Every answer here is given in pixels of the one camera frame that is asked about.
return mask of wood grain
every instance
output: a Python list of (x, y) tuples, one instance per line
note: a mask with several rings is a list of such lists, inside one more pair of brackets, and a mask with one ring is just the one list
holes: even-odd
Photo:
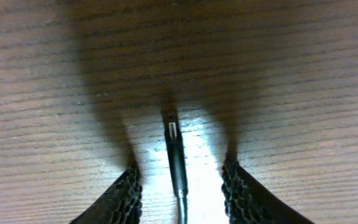
[(135, 154), (142, 223), (227, 223), (227, 149), (316, 223), (358, 223), (358, 0), (0, 0), (0, 223), (68, 223)]

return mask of wooden surface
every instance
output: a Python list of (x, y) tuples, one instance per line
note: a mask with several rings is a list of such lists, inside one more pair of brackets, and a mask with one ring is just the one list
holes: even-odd
[(0, 223), (68, 223), (132, 150), (142, 223), (174, 223), (174, 101), (189, 223), (227, 223), (227, 148), (314, 222), (358, 223), (358, 0), (0, 0)]

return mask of black textured object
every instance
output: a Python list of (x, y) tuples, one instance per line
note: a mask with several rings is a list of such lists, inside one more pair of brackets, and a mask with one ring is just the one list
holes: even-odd
[(139, 170), (130, 166), (100, 198), (70, 224), (138, 224), (142, 215)]
[(238, 161), (225, 162), (223, 181), (225, 212), (230, 224), (312, 223), (270, 193)]

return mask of wooden table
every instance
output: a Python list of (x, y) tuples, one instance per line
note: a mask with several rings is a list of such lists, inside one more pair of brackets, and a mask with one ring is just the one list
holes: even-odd
[(189, 223), (227, 223), (227, 148), (314, 222), (358, 223), (358, 0), (0, 0), (0, 223), (68, 223), (132, 150), (142, 223), (174, 223), (167, 106)]

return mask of brown wood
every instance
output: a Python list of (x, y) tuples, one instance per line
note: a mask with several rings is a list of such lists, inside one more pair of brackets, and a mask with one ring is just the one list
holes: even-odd
[(227, 148), (312, 221), (358, 223), (358, 0), (0, 0), (0, 223), (68, 223), (131, 151), (141, 222), (174, 223), (173, 102), (189, 223), (227, 223)]

